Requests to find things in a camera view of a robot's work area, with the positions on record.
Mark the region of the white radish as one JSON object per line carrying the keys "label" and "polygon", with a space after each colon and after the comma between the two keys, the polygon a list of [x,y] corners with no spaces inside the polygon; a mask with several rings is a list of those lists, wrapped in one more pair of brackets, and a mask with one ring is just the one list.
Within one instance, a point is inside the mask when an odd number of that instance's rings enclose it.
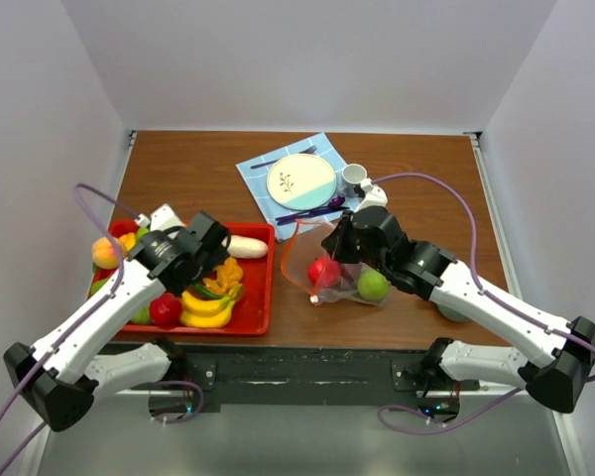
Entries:
{"label": "white radish", "polygon": [[232,235],[227,246],[230,256],[235,259],[259,259],[269,252],[266,242],[240,235]]}

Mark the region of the red apple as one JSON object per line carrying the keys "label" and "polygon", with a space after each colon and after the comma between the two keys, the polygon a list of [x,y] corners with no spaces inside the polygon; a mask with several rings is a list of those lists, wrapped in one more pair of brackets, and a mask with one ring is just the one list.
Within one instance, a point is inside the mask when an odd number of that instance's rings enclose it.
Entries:
{"label": "red apple", "polygon": [[314,286],[332,288],[340,280],[341,265],[328,256],[322,256],[308,267],[307,277]]}

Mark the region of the red pomegranate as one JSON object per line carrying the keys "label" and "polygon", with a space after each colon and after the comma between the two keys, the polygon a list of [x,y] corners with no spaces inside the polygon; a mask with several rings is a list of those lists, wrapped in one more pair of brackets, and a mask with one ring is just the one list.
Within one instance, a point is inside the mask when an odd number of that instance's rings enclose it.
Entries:
{"label": "red pomegranate", "polygon": [[170,293],[164,293],[149,304],[152,323],[160,328],[177,327],[182,311],[181,301]]}

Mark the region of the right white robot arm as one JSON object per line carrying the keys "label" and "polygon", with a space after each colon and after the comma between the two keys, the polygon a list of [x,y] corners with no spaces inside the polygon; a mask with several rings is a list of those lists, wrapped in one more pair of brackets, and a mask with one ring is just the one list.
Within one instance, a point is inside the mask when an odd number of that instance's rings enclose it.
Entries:
{"label": "right white robot arm", "polygon": [[382,206],[343,213],[323,250],[340,264],[365,264],[398,291],[451,310],[505,341],[504,346],[436,339],[407,374],[436,390],[486,381],[526,391],[543,406],[572,413],[595,363],[595,324],[539,310],[478,277],[427,241],[409,238]]}

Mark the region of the clear orange zip top bag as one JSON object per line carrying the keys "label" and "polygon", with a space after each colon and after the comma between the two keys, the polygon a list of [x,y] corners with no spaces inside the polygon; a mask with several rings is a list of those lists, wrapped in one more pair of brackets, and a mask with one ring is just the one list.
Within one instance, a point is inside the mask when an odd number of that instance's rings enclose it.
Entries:
{"label": "clear orange zip top bag", "polygon": [[322,248],[321,241],[333,231],[323,218],[298,219],[282,254],[284,277],[319,305],[343,299],[382,305],[392,287],[386,278],[366,264],[340,264]]}

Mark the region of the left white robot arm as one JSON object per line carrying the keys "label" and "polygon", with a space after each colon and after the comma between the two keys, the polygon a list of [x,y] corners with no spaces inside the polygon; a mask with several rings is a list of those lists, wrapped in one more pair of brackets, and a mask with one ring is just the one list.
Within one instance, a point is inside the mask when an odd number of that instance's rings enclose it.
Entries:
{"label": "left white robot arm", "polygon": [[100,350],[144,306],[181,295],[228,257],[229,229],[205,212],[183,224],[170,212],[129,251],[107,283],[54,332],[13,344],[3,359],[18,395],[55,432],[81,420],[94,403],[145,384],[178,387],[185,365],[175,346],[148,343],[116,355]]}

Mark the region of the green lime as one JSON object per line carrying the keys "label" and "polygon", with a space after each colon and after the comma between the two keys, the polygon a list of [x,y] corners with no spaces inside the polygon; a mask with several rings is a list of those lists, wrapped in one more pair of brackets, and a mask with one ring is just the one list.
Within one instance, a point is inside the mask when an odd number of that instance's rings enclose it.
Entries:
{"label": "green lime", "polygon": [[378,271],[368,269],[359,277],[357,291],[364,300],[381,301],[388,295],[390,283]]}

